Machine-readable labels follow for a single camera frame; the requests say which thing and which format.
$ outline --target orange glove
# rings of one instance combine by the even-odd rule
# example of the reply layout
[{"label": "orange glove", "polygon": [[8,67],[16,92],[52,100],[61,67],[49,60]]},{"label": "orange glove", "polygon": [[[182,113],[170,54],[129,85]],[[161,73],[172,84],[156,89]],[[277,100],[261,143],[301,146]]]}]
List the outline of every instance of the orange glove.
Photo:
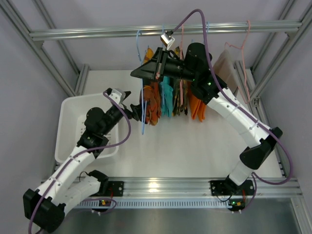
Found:
[{"label": "orange glove", "polygon": [[190,87],[191,84],[189,83],[188,96],[192,119],[195,119],[196,116],[198,116],[199,121],[202,122],[205,119],[205,111],[207,106],[192,94]]},{"label": "orange glove", "polygon": [[[147,48],[143,63],[146,63],[153,56],[151,48]],[[161,97],[159,93],[158,82],[151,82],[143,88],[144,101],[147,101],[145,123],[156,125],[161,116]]]},{"label": "orange glove", "polygon": [[144,86],[144,102],[147,101],[145,123],[155,126],[158,123],[158,106],[151,86]]}]

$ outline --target beige cloth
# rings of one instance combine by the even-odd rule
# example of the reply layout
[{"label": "beige cloth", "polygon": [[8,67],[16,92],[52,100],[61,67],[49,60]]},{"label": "beige cloth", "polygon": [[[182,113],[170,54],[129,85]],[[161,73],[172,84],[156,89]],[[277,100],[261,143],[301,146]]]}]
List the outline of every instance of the beige cloth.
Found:
[{"label": "beige cloth", "polygon": [[232,93],[237,90],[238,77],[228,50],[224,50],[215,62],[214,72],[227,83]]}]

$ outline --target teal cloth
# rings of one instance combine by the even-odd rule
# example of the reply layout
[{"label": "teal cloth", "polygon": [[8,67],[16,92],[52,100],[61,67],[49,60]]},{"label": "teal cloth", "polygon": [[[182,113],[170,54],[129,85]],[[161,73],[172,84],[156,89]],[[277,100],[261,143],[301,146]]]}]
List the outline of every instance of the teal cloth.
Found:
[{"label": "teal cloth", "polygon": [[172,116],[172,111],[174,110],[173,107],[173,88],[170,86],[170,79],[169,77],[164,77],[163,82],[160,83],[160,87],[164,89],[164,96],[161,98],[164,98],[164,104],[161,102],[161,115],[162,116]]}]

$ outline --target white basket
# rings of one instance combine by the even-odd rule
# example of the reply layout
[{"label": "white basket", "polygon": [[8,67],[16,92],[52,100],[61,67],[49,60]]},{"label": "white basket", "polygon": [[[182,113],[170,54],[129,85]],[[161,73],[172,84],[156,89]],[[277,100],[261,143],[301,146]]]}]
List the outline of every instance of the white basket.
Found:
[{"label": "white basket", "polygon": [[[57,162],[63,163],[77,145],[77,141],[86,129],[84,121],[87,112],[93,107],[99,107],[106,112],[111,106],[112,104],[103,94],[69,97],[63,101],[59,115],[55,149]],[[106,137],[109,139],[108,145],[118,142],[118,124]],[[97,159],[111,157],[117,153],[118,149],[118,146],[104,149]]]}]

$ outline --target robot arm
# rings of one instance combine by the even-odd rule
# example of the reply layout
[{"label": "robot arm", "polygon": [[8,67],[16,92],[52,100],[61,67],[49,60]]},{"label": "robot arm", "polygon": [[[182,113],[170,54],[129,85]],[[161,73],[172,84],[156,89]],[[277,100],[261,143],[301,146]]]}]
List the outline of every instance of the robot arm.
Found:
[{"label": "robot arm", "polygon": [[[138,107],[131,105],[133,112],[122,103],[131,92],[108,89],[107,94],[120,106],[128,118],[139,120]],[[108,143],[106,135],[121,120],[123,113],[113,105],[106,113],[94,107],[86,114],[86,130],[70,156],[57,171],[35,189],[28,189],[23,196],[24,212],[28,219],[51,233],[56,230],[68,212],[85,198],[104,195],[108,189],[108,177],[92,171],[80,183],[72,186],[79,174],[93,162]]]},{"label": "robot arm", "polygon": [[[170,45],[172,39],[173,37],[170,34],[165,45]],[[253,116],[227,89],[226,83],[216,76],[224,93],[238,106],[231,104],[219,91],[208,68],[203,44],[190,44],[187,48],[185,60],[180,60],[173,51],[163,50],[159,47],[152,59],[132,71],[131,76],[151,81],[161,81],[164,76],[191,81],[191,91],[195,97],[222,115],[245,140],[248,147],[241,153],[240,161],[225,181],[220,183],[222,184],[219,189],[220,193],[213,195],[234,195],[239,192],[251,173],[261,166],[274,149],[276,141],[265,130],[258,127],[257,123],[261,122],[258,120],[255,124],[238,109],[238,107],[241,107]],[[282,131],[279,128],[270,131],[278,138],[282,136]]]}]

